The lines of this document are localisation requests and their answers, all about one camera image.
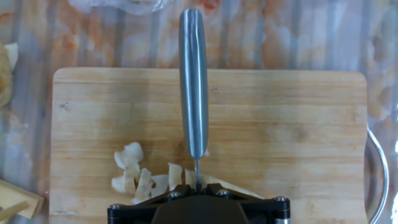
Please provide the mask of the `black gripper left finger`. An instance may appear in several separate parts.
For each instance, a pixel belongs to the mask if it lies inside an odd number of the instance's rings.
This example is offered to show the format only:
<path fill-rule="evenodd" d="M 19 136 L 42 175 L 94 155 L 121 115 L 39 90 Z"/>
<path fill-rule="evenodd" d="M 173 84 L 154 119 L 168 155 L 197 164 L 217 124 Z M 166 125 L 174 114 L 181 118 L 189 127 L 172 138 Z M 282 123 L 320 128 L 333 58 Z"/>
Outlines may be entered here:
<path fill-rule="evenodd" d="M 161 205 L 192 196 L 197 193 L 197 185 L 178 185 L 168 191 L 137 205 L 115 203 L 107 208 L 108 224 L 127 224 L 135 222 L 151 223 Z"/>

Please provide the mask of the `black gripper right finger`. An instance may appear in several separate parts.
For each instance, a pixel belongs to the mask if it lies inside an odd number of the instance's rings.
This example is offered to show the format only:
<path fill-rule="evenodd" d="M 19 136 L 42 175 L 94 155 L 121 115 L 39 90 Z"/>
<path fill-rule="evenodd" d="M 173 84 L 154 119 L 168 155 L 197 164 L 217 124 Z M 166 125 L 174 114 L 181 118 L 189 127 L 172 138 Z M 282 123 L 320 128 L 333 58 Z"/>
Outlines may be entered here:
<path fill-rule="evenodd" d="M 200 195 L 205 198 L 200 214 L 209 223 L 290 223 L 290 199 L 285 196 L 262 198 L 221 184 L 208 184 Z"/>

